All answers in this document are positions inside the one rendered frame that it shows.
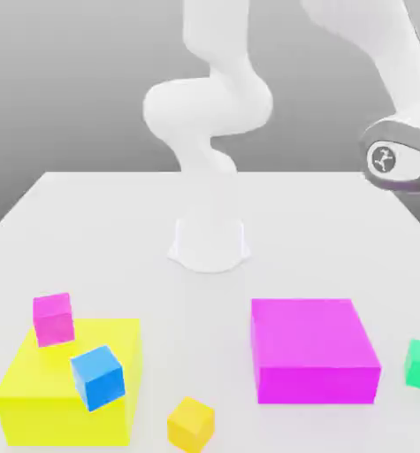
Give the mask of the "small pink cube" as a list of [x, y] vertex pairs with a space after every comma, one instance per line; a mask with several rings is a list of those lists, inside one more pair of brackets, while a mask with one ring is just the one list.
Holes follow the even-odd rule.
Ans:
[[68, 293], [33, 299], [33, 322], [40, 348], [75, 339], [71, 298]]

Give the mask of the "large yellow box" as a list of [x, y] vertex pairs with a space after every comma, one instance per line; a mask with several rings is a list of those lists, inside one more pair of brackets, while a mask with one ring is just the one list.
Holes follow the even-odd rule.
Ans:
[[[41, 348], [29, 329], [0, 383], [0, 421], [10, 446], [126, 446], [141, 385], [138, 319], [76, 319], [72, 342]], [[121, 365], [126, 392], [89, 411], [72, 359], [106, 346]]]

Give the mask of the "small blue cube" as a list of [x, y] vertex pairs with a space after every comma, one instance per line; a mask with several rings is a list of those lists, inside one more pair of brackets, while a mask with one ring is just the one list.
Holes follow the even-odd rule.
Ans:
[[95, 411], [126, 394], [122, 364], [107, 345], [70, 359], [78, 394], [88, 411]]

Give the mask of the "large magenta box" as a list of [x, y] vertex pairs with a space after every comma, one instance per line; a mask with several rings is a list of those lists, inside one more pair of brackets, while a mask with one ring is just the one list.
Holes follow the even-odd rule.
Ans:
[[381, 364], [349, 299], [254, 299], [260, 404], [371, 404]]

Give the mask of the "small yellow cube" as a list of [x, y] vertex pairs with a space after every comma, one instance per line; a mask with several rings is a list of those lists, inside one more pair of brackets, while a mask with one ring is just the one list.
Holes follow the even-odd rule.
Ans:
[[187, 453], [201, 453], [215, 432], [215, 410], [186, 396], [167, 418], [167, 439]]

